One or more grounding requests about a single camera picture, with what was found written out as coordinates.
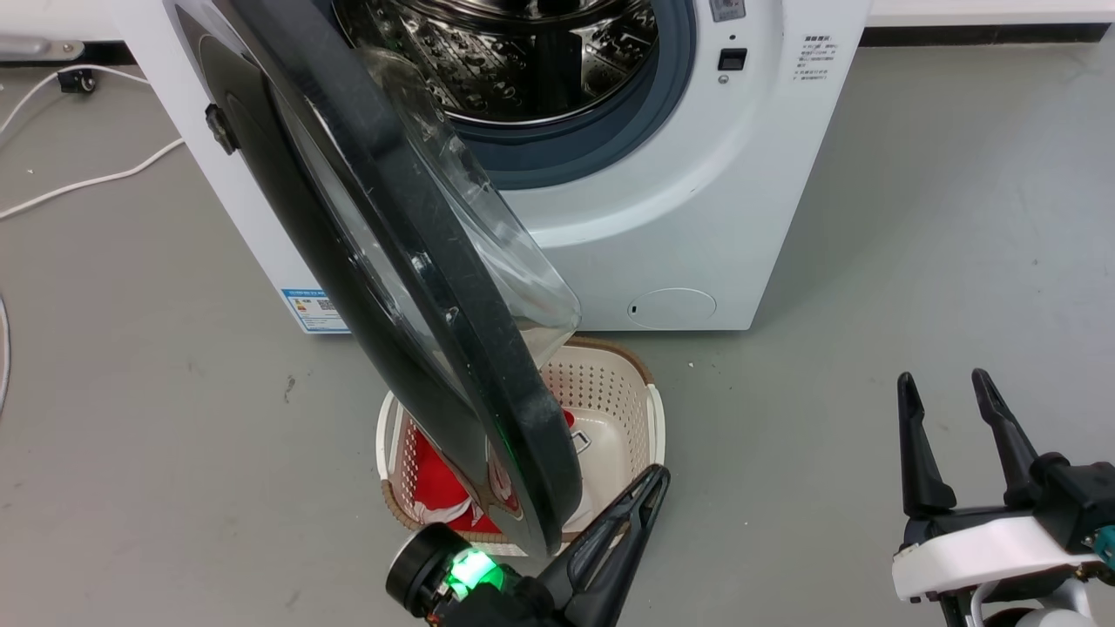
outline beige plastic basket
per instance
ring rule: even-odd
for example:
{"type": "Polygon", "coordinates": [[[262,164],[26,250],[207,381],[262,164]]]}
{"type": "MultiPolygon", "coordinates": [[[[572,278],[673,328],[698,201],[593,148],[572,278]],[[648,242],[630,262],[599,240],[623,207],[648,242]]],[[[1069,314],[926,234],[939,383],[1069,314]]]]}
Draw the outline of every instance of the beige plastic basket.
{"type": "MultiPolygon", "coordinates": [[[[583,489],[591,511],[562,530],[562,547],[592,521],[648,465],[666,460],[666,415],[647,368],[619,345],[573,337],[542,368],[542,380],[575,418],[583,489]]],[[[416,427],[395,395],[379,409],[376,465],[388,509],[407,529],[414,512],[416,427]]],[[[496,556],[523,556],[502,533],[462,533],[496,556]]]]}

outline glowing green led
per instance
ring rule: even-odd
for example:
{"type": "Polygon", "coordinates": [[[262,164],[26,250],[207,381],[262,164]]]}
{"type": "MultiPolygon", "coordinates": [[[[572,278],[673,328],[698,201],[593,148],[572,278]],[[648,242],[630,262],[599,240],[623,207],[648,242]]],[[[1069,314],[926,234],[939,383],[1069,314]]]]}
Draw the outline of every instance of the glowing green led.
{"type": "Polygon", "coordinates": [[[458,599],[464,599],[481,583],[502,588],[503,571],[484,551],[465,549],[453,558],[445,582],[453,588],[458,599]]]}

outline washing machine door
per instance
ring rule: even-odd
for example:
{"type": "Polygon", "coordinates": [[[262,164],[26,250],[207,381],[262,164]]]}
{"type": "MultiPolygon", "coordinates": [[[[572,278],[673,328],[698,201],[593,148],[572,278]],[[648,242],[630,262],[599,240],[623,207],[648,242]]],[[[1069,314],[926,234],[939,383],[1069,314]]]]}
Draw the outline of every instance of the washing machine door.
{"type": "Polygon", "coordinates": [[[579,305],[417,71],[350,50],[307,0],[168,10],[214,137],[243,155],[391,390],[501,530],[556,551],[581,479],[537,366],[579,305]]]}

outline black baseboard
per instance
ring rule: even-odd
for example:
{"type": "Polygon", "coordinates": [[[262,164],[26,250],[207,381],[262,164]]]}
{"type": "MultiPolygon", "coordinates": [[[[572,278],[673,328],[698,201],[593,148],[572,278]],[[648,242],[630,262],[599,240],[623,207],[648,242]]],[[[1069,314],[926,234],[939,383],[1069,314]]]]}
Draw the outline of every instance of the black baseboard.
{"type": "MultiPolygon", "coordinates": [[[[1111,23],[1036,23],[1000,26],[893,26],[869,27],[861,48],[917,46],[988,46],[996,44],[1077,44],[1104,38],[1111,23]]],[[[64,67],[75,64],[133,66],[135,57],[123,41],[93,41],[71,61],[0,61],[3,67],[64,67]]]]}
{"type": "Polygon", "coordinates": [[[1018,23],[991,26],[869,27],[861,48],[991,46],[997,44],[1094,44],[1111,23],[1018,23]]]}

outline white string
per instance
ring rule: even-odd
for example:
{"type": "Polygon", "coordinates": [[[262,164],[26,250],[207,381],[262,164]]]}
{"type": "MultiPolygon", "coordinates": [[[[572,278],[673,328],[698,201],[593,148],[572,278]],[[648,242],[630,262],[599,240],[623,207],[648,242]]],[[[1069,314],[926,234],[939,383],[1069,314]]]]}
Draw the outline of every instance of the white string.
{"type": "Polygon", "coordinates": [[[8,396],[8,379],[11,378],[11,328],[8,325],[8,310],[3,306],[3,297],[0,296],[0,327],[3,327],[3,335],[0,341],[3,343],[3,374],[0,375],[0,415],[3,415],[3,399],[8,396]]]}
{"type": "MultiPolygon", "coordinates": [[[[8,114],[8,118],[3,120],[3,124],[0,124],[0,135],[3,135],[3,132],[8,128],[8,125],[11,124],[11,120],[16,118],[16,114],[19,113],[19,109],[22,108],[22,106],[26,105],[27,102],[31,99],[31,96],[33,96],[36,91],[38,91],[39,89],[42,89],[43,87],[46,87],[47,85],[49,85],[51,81],[54,81],[55,77],[59,73],[71,71],[71,70],[77,70],[77,69],[96,69],[98,71],[105,71],[105,73],[108,73],[108,74],[115,74],[116,76],[122,76],[124,78],[128,78],[128,79],[135,80],[137,83],[143,83],[144,85],[149,85],[149,83],[147,83],[147,80],[144,79],[144,78],[139,78],[138,76],[133,76],[133,75],[130,75],[130,74],[128,74],[126,71],[120,71],[118,69],[113,69],[113,68],[108,68],[108,67],[94,66],[94,65],[76,65],[76,66],[65,67],[65,68],[58,70],[57,73],[54,73],[50,76],[48,76],[48,77],[43,78],[42,80],[40,80],[38,84],[36,84],[35,87],[31,88],[30,91],[28,91],[26,95],[23,95],[23,97],[19,100],[19,103],[16,104],[16,108],[13,108],[10,114],[8,114]]],[[[146,161],[144,161],[139,165],[133,167],[132,170],[126,170],[124,172],[117,172],[116,174],[109,174],[107,176],[98,176],[97,179],[90,179],[88,181],[81,181],[80,183],[74,183],[74,184],[70,184],[70,185],[66,185],[65,187],[59,187],[59,189],[57,189],[57,190],[55,190],[52,192],[42,194],[41,196],[31,199],[31,200],[29,200],[29,201],[27,201],[25,203],[20,203],[18,205],[13,206],[13,208],[0,211],[0,220],[3,220],[6,218],[11,218],[12,215],[16,215],[17,213],[19,213],[21,211],[26,211],[28,209],[31,209],[32,206],[41,204],[41,203],[43,203],[43,202],[46,202],[46,201],[48,201],[50,199],[58,197],[58,196],[60,196],[60,195],[62,195],[65,193],[72,192],[75,190],[80,190],[81,187],[88,187],[90,185],[97,185],[99,183],[107,183],[109,181],[116,181],[118,179],[125,179],[127,176],[132,176],[133,174],[138,174],[138,173],[143,172],[144,170],[146,170],[147,166],[149,166],[151,164],[153,164],[156,161],[158,161],[159,158],[162,158],[166,153],[168,153],[168,152],[173,151],[174,148],[181,146],[183,143],[184,143],[184,141],[181,137],[177,138],[177,139],[175,139],[174,142],[171,142],[169,144],[163,146],[158,152],[156,152],[155,154],[151,155],[149,157],[147,157],[146,161]]]]}

